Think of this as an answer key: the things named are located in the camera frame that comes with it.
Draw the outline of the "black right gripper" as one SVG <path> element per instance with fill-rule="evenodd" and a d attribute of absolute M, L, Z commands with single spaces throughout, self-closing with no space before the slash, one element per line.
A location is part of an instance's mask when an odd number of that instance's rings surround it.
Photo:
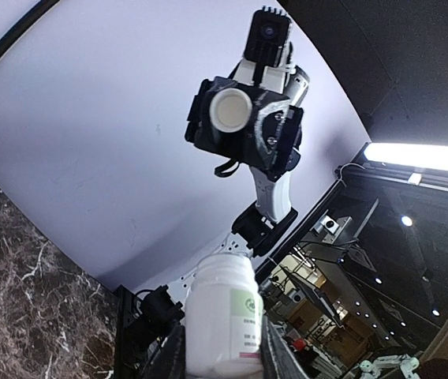
<path fill-rule="evenodd" d="M 217 92 L 237 88 L 252 101 L 247 125 L 236 133 L 223 133 L 211 124 L 209 106 Z M 244 163 L 262 171 L 272 182 L 298 165 L 302 140 L 303 109 L 290 103 L 288 96 L 215 77 L 202 81 L 187 118 L 186 141 L 198 149 Z"/>

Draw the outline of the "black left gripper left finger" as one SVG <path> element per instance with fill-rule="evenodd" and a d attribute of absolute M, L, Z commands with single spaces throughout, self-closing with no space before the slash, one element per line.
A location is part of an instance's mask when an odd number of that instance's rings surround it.
<path fill-rule="evenodd" d="M 185 326 L 175 326 L 160 350 L 154 354 L 151 363 L 146 365 L 140 377 L 149 379 L 186 378 L 185 341 Z"/>

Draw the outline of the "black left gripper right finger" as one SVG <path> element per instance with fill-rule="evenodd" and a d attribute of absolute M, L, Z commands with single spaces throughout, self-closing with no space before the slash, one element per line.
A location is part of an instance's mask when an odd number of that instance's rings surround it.
<path fill-rule="evenodd" d="M 263 378 L 306 379 L 307 375 L 274 324 L 263 316 L 261 326 Z"/>

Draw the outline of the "white bottle cap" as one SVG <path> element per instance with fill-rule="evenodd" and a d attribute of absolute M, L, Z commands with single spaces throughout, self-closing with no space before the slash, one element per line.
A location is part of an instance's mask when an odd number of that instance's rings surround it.
<path fill-rule="evenodd" d="M 217 92 L 209 106 L 211 124 L 223 133 L 236 133 L 242 130 L 251 114 L 250 97 L 237 88 L 226 88 Z"/>

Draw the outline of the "white pill bottle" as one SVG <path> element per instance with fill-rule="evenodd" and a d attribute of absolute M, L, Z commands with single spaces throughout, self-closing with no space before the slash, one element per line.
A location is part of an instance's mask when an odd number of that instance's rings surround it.
<path fill-rule="evenodd" d="M 185 301 L 187 374 L 246 378 L 260 373 L 262 315 L 249 258 L 238 253 L 205 257 Z"/>

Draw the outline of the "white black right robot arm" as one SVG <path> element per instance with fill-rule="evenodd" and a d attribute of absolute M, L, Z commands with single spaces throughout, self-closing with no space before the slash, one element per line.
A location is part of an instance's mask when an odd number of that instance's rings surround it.
<path fill-rule="evenodd" d="M 300 104 L 308 76 L 298 66 L 265 67 L 255 84 L 256 64 L 240 62 L 227 77 L 204 80 L 195 95 L 185 131 L 186 141 L 205 152 L 225 157 L 214 170 L 228 178 L 248 166 L 256 200 L 233 222 L 252 255 L 262 257 L 285 234 L 298 212 L 289 197 L 290 173 L 298 165 L 302 140 Z"/>

